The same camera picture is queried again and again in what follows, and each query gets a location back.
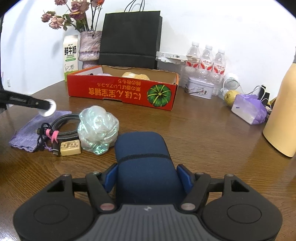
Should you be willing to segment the lavender towel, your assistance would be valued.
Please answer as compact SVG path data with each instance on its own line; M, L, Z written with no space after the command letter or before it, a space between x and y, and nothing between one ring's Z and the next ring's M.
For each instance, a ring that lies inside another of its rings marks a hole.
M113 75L108 74L108 73L97 73L96 76L111 76L111 77L113 77Z

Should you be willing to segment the white flat carton box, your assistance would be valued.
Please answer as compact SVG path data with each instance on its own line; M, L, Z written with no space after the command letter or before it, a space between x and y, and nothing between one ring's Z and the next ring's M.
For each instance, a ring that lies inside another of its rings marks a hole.
M156 52L156 61L161 61L164 63L181 64L181 63L187 61L187 56L157 51Z

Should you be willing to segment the yellow green apple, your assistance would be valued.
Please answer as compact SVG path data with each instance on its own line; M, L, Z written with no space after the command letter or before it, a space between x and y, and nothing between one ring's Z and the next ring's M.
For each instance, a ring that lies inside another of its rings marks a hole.
M232 107L235 101L235 98L237 95L239 95L240 93L236 90L229 90L226 92L226 94L224 95L224 101L226 103L227 106Z

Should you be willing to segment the white round device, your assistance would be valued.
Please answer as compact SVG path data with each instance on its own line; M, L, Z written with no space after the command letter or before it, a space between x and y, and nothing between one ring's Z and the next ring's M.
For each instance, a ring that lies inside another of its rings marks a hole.
M229 90L237 90L239 87L240 87L240 83L232 77L227 78L223 82L223 92L224 93L228 92Z

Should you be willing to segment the water bottle right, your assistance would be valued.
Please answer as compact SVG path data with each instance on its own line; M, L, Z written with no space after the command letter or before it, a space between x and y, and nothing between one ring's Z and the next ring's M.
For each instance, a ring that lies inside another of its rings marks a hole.
M213 62L213 72L215 74L224 75L226 68L226 59L225 59L225 53L222 51L218 51L215 55L214 62Z

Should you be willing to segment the red cardboard pumpkin box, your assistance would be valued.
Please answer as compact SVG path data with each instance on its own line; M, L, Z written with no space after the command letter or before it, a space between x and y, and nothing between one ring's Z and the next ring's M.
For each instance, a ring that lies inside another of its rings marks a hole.
M145 74L148 80L121 77L125 72ZM111 76L96 76L108 73ZM67 75L71 97L117 100L163 110L173 108L179 75L163 70L99 65Z

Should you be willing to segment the water bottle left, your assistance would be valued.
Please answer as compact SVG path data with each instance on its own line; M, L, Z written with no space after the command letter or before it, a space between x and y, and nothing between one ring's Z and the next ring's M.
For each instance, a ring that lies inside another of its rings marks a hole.
M198 69L201 62L199 45L192 43L191 47L189 48L186 54L186 57L186 66Z

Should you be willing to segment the navy blue pouch case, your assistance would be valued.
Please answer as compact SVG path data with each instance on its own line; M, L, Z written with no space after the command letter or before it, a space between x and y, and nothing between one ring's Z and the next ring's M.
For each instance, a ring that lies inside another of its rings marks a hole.
M155 132L131 132L114 146L118 163L118 204L175 204L186 193L163 137Z

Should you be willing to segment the dried rose bouquet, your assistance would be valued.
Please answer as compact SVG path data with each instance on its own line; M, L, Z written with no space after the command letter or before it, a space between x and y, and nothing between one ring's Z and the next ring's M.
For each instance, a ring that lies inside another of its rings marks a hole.
M104 2L55 0L55 5L67 7L66 12L63 15L58 15L55 11L44 12L41 21L48 23L54 30L66 31L69 27L74 27L79 33L95 32Z

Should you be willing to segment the small yellow eraser block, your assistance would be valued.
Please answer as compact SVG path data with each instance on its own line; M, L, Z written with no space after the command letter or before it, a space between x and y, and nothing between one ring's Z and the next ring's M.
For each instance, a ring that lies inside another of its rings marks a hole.
M62 142L60 145L61 156L72 156L81 154L81 144L79 140Z

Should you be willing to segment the purple textured vase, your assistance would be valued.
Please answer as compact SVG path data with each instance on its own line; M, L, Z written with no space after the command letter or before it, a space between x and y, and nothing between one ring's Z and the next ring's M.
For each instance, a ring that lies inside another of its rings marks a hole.
M80 34L79 61L82 69L98 65L102 31L87 31Z

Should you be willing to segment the cream yellow thermos bottle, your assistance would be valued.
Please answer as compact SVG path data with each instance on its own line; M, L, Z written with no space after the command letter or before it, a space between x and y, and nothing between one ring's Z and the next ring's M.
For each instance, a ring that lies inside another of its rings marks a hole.
M285 156L295 155L295 61L282 80L263 136Z

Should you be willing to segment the iridescent plastic bag ball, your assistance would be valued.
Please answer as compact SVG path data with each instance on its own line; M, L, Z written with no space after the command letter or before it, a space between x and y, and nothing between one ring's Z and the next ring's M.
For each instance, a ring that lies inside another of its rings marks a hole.
M78 135L83 150L96 155L114 146L119 132L119 120L104 108L93 105L79 113Z

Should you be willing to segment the water bottle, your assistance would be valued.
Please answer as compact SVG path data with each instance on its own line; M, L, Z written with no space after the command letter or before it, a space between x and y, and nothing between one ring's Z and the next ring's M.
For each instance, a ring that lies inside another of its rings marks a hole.
M192 43L191 47L189 48L186 54L186 57L186 66L198 69L201 62L199 45Z
M200 69L212 71L213 68L213 55L212 47L205 47L200 60Z
M215 55L214 62L213 62L213 72L215 74L224 75L226 68L226 59L225 59L225 53L222 51L218 51Z

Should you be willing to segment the purple drawstring pouch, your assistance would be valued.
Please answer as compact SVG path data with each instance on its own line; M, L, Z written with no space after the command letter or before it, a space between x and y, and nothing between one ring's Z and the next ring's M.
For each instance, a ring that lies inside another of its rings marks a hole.
M37 140L39 137L37 134L37 129L41 127L42 123L49 123L51 125L53 121L60 116L70 113L72 112L58 110L48 117L38 114L13 135L9 141L9 145L11 147L25 150L30 153L34 152L37 149Z

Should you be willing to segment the purple tissue pack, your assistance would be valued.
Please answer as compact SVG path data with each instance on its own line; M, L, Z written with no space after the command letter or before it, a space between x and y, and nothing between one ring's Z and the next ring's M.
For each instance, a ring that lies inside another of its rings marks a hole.
M267 117L267 110L256 95L236 95L231 111L250 125L260 125Z

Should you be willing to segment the yellow plush toy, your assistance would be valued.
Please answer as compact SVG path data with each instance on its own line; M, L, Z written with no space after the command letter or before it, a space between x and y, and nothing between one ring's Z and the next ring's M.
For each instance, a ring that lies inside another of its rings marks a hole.
M133 79L139 79L139 80L150 80L149 77L145 74L135 74L132 72L125 72L121 77L123 78L133 78Z

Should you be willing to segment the black paper shopping bag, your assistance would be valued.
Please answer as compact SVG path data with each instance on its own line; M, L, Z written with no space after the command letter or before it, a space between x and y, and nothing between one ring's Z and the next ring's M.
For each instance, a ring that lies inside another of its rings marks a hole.
M141 1L132 11L131 1L121 13L105 15L99 52L99 65L156 69L162 20L160 11L145 11Z

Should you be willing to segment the white floral tin box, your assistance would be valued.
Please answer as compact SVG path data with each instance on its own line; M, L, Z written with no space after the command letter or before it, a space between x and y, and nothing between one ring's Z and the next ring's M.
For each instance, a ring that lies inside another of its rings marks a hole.
M213 78L189 77L185 84L185 90L191 96L211 99L213 96L219 95L220 82Z

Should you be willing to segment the water bottle middle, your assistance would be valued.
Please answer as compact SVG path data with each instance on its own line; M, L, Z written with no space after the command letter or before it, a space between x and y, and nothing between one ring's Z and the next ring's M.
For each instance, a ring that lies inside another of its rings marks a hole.
M212 47L205 47L200 60L200 69L212 71L213 68L213 55Z

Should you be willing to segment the white green milk carton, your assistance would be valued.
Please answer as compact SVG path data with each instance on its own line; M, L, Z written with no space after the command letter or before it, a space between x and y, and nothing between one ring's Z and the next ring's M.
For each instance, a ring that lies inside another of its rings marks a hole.
M64 49L64 77L67 82L67 75L79 70L78 66L78 35L65 36L63 41Z

